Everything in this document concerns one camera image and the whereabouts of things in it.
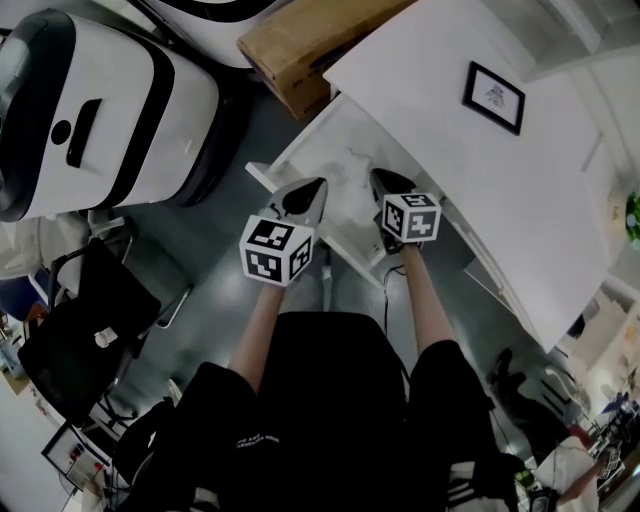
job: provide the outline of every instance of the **chair leg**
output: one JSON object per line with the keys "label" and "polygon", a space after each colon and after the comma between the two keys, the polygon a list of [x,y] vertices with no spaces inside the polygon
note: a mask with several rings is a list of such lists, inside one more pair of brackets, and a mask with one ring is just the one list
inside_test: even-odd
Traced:
{"label": "chair leg", "polygon": [[323,248],[326,254],[322,266],[322,311],[327,313],[331,311],[333,277],[331,272],[331,248],[328,245]]}
{"label": "chair leg", "polygon": [[133,247],[133,242],[136,241],[136,235],[134,233],[131,233],[129,235],[129,240],[127,240],[127,248],[124,250],[124,255],[122,256],[122,264],[124,265],[124,262],[127,259],[127,256],[129,256],[129,253],[131,252],[131,247]]}
{"label": "chair leg", "polygon": [[[178,313],[182,309],[182,306],[184,305],[184,303],[187,300],[187,298],[189,297],[189,295],[191,295],[192,291],[193,291],[193,285],[187,286],[187,288],[182,292],[182,295],[176,296],[176,298],[173,299],[167,305],[167,307],[163,311],[160,312],[160,314],[158,315],[158,319],[156,320],[156,325],[158,327],[160,327],[160,329],[168,329],[169,327],[171,327],[171,324],[175,320],[176,316],[178,316]],[[162,317],[167,313],[167,311],[171,308],[171,306],[173,306],[173,304],[175,304],[176,302],[178,303],[178,305],[173,310],[173,313],[171,314],[171,318],[169,318],[168,321],[162,320]]]}
{"label": "chair leg", "polygon": [[104,405],[100,403],[100,401],[98,401],[98,405],[109,416],[107,427],[111,429],[116,425],[120,425],[123,428],[128,428],[129,425],[124,422],[135,420],[138,417],[138,411],[133,411],[130,416],[122,416],[118,414],[113,408],[113,405],[111,404],[111,401],[109,400],[109,397],[106,393],[103,395],[102,400],[104,400]]}

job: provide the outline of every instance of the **white paper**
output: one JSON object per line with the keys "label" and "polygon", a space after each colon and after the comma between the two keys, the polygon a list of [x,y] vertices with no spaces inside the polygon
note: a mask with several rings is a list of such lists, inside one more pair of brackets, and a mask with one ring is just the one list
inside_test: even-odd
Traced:
{"label": "white paper", "polygon": [[471,99],[515,126],[520,98],[511,89],[485,75],[482,71],[478,71],[476,74],[476,83]]}

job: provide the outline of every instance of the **white shelf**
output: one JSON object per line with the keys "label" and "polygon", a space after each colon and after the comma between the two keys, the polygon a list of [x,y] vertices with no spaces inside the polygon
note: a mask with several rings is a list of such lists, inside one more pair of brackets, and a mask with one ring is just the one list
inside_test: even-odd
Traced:
{"label": "white shelf", "polygon": [[637,366],[640,305],[621,307],[598,292],[595,316],[587,317],[578,339],[565,336],[558,348],[567,356],[568,370],[583,386],[591,402],[591,416],[602,413],[616,393],[626,391],[625,379]]}
{"label": "white shelf", "polygon": [[618,212],[621,217],[617,223],[612,221],[611,201],[614,197],[621,198],[624,209],[628,191],[622,184],[623,176],[616,168],[604,137],[601,136],[596,143],[583,175],[602,235],[602,243],[607,250],[609,265],[614,265],[627,243],[627,233],[622,218],[624,210]]}
{"label": "white shelf", "polygon": [[[473,8],[472,0],[468,2]],[[523,82],[599,59],[640,52],[640,8],[633,0],[477,3],[482,4],[474,8],[477,27]]]}
{"label": "white shelf", "polygon": [[640,251],[627,244],[610,270],[613,277],[640,291]]}

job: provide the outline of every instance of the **cardboard box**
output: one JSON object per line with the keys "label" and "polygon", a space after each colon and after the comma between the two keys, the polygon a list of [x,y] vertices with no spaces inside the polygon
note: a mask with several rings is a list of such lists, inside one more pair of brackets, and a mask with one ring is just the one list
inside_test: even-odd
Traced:
{"label": "cardboard box", "polygon": [[302,119],[328,103],[322,78],[342,55],[415,0],[294,0],[238,40],[291,113]]}

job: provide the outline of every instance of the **white wall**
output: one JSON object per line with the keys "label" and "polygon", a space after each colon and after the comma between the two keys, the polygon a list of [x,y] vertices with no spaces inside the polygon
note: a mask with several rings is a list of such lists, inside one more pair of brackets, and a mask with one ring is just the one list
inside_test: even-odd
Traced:
{"label": "white wall", "polygon": [[40,455],[56,428],[28,389],[16,396],[0,377],[0,501],[10,512],[60,512],[67,501],[56,470]]}
{"label": "white wall", "polygon": [[640,176],[640,54],[604,59],[586,68],[603,92]]}

